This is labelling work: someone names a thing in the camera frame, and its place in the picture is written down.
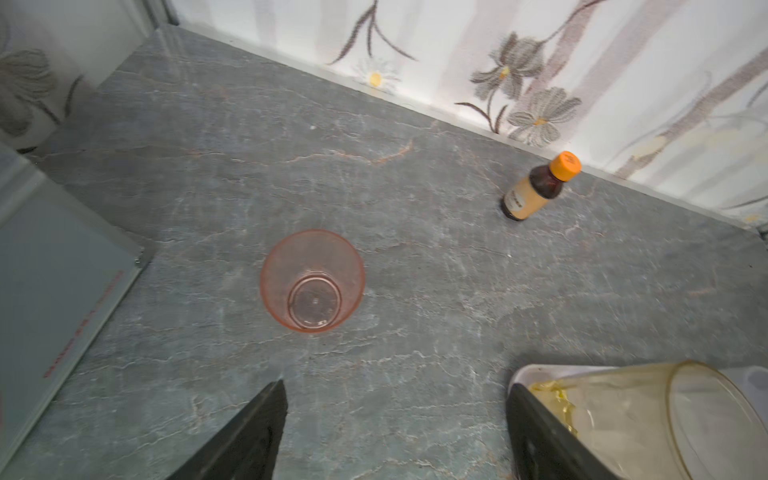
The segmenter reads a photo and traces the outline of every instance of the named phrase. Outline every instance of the bottle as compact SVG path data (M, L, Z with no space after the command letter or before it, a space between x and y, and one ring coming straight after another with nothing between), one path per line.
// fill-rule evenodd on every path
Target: bottle
M539 165L502 198L502 212L521 221L542 208L563 190L563 184L578 175L581 162L569 151L561 152L549 165Z

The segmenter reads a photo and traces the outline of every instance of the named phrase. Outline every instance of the plastic cup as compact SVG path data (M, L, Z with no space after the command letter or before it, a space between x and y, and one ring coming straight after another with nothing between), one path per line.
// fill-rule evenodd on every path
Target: plastic cup
M261 269L261 299L275 319L299 332L317 333L346 320L360 304L366 274L360 255L327 230L284 238Z
M535 383L531 392L627 480L766 478L768 431L703 363L633 366Z

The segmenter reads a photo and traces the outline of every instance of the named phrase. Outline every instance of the table surface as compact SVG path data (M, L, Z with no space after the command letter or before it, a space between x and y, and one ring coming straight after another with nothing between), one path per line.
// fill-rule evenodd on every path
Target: table surface
M541 158L179 28L31 157L157 253L4 480L164 478L280 377L275 478L511 478L523 365L768 364L757 235L589 174L510 221ZM309 228L367 274L318 335L259 298Z

